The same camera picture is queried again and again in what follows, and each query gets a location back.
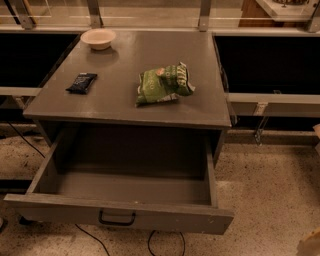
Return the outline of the grey top drawer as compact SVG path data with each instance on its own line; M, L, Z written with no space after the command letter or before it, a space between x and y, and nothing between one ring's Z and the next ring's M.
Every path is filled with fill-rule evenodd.
M234 214L219 208L207 132L153 127L65 128L28 190L4 198L28 221L222 235ZM102 225L99 211L136 214Z

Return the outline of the grey drawer cabinet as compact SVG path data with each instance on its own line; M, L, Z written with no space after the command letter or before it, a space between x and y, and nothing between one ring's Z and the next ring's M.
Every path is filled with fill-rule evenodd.
M136 105L139 74L187 65L192 95ZM97 78L87 94L66 91L79 73ZM216 163L230 128L213 37L207 32L119 31L110 48L94 51L78 43L24 111L49 147L65 128L153 127L201 130L210 137Z

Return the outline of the green chip bag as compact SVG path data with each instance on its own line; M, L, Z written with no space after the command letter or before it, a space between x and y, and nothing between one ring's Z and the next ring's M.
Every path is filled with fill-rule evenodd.
M136 105L156 104L177 100L194 93L195 87L189 82L187 65L169 65L144 71L139 74Z

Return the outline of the wooden cabinet with tray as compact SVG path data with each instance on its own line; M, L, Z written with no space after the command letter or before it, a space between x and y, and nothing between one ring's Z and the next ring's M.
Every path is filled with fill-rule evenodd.
M238 26L304 28L318 10L319 0L243 0Z

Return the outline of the dark blue snack packet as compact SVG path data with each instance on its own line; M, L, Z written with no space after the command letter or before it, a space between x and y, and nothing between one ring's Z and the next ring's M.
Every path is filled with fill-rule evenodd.
M85 95L96 78L95 73L79 73L72 85L66 88L66 91L72 94Z

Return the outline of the white bowl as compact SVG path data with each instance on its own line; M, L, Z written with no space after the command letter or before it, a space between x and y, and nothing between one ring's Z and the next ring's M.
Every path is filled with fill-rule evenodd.
M80 39L93 50L105 50L111 46L116 33L110 29L97 28L84 32Z

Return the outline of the metal railing frame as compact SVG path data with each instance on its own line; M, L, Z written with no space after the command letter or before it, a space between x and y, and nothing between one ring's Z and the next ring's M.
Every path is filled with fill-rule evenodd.
M243 0L0 0L0 30L320 33L320 7L304 28L261 28L238 26L242 4Z

